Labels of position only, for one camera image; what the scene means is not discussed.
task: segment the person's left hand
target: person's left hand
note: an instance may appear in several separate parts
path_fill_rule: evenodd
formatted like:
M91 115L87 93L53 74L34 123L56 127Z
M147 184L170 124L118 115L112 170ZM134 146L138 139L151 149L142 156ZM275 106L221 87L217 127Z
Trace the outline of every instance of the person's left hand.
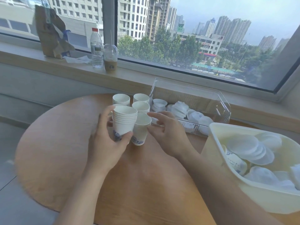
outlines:
M96 132L90 136L88 142L86 167L97 172L108 173L117 164L133 135L132 132L124 134L119 142L110 138L107 126L111 126L111 116L108 115L114 108L114 105L108 106L102 115L99 115Z

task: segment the blue printed design on cup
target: blue printed design on cup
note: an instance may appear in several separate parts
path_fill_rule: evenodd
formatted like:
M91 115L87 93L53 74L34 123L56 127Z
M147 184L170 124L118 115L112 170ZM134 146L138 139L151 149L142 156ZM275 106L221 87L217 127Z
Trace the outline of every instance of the blue printed design on cup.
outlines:
M135 136L132 136L131 140L132 140L133 143L135 143L137 145L140 145L140 144L144 143L142 140L137 140L137 138Z
M122 139L122 136L120 136L119 133L117 133L115 130L113 130L114 135L114 141L120 141Z

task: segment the person's right hand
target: person's right hand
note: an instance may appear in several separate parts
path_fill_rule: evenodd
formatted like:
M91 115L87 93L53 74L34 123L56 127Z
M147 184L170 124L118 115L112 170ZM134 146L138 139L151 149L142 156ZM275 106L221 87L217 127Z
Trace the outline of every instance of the person's right hand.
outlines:
M157 118L158 125L165 126L165 128L148 126L149 133L156 139L165 153L178 159L180 156L194 150L182 124L171 112L148 112L147 114L150 117Z

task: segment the hand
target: hand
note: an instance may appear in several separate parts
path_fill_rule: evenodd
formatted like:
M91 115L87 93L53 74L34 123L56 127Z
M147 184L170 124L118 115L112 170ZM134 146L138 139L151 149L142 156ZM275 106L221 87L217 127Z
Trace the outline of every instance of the hand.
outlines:
M158 125L165 125L165 128L148 126L149 133L156 139L165 153L178 159L190 150L194 150L182 124L171 112L148 112L147 114L157 118Z
M99 115L96 132L90 136L88 142L87 168L92 168L96 172L108 173L119 161L133 133L128 132L119 142L114 142L108 135L107 125L111 126L111 116L109 113L115 106L108 106L103 114Z

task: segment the round wooden table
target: round wooden table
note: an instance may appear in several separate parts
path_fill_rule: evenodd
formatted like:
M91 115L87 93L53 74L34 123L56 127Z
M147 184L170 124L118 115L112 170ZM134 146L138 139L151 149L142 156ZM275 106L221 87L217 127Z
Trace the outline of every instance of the round wooden table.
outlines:
M111 104L112 94L73 99L47 111L26 130L15 164L18 180L35 201L61 211L84 169L98 115ZM188 137L201 152L206 138ZM300 221L296 214L276 217L287 225ZM142 146L130 143L109 172L98 196L95 223L215 224L189 174L150 134Z

